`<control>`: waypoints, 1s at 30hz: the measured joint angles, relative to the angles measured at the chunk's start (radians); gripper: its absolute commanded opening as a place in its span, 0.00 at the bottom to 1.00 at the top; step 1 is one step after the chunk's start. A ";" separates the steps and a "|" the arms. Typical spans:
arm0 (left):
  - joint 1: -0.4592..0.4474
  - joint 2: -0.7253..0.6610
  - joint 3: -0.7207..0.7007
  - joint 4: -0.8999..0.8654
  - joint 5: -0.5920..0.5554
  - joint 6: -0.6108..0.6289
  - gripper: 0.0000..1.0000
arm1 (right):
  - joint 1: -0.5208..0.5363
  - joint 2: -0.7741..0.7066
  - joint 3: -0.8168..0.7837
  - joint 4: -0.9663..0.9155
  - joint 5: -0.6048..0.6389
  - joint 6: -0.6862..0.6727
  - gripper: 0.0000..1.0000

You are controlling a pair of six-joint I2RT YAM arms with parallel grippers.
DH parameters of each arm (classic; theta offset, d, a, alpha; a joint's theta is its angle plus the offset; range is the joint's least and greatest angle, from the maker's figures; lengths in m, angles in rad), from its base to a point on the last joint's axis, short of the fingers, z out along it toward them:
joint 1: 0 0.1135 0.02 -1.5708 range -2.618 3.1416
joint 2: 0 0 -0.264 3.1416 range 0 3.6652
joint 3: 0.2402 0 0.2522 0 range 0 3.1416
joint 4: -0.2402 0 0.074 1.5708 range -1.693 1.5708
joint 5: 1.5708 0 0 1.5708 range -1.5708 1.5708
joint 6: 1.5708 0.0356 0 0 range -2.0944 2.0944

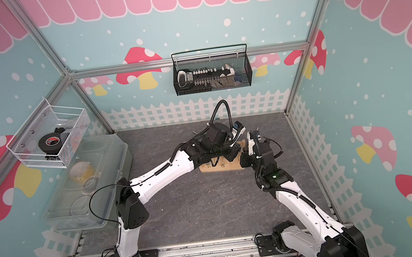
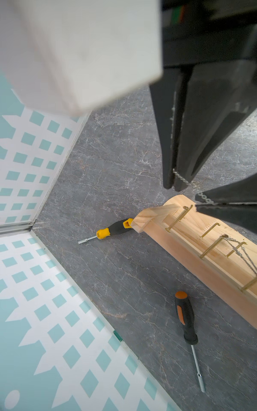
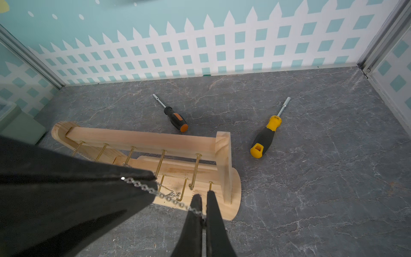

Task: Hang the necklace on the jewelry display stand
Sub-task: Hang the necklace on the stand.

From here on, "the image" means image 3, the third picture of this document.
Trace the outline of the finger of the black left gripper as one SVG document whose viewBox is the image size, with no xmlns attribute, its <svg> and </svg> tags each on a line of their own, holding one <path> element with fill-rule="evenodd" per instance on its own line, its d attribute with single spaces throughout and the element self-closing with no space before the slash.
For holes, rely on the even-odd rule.
<svg viewBox="0 0 411 257">
<path fill-rule="evenodd" d="M 1 256 L 73 257 L 148 207 L 151 171 L 84 161 L 1 138 Z"/>
</svg>

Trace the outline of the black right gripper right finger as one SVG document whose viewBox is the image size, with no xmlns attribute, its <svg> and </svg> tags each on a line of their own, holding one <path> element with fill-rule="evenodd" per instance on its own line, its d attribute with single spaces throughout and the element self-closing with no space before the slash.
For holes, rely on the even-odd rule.
<svg viewBox="0 0 411 257">
<path fill-rule="evenodd" d="M 208 257 L 236 257 L 214 191 L 207 192 L 206 252 Z"/>
</svg>

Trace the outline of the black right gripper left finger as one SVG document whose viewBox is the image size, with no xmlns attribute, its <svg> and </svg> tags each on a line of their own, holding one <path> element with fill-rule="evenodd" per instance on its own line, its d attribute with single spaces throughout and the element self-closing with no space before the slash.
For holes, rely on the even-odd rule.
<svg viewBox="0 0 411 257">
<path fill-rule="evenodd" d="M 174 248 L 172 257 L 202 256 L 202 199 L 199 194 L 193 196 L 191 209 L 188 211 L 182 233 Z"/>
</svg>

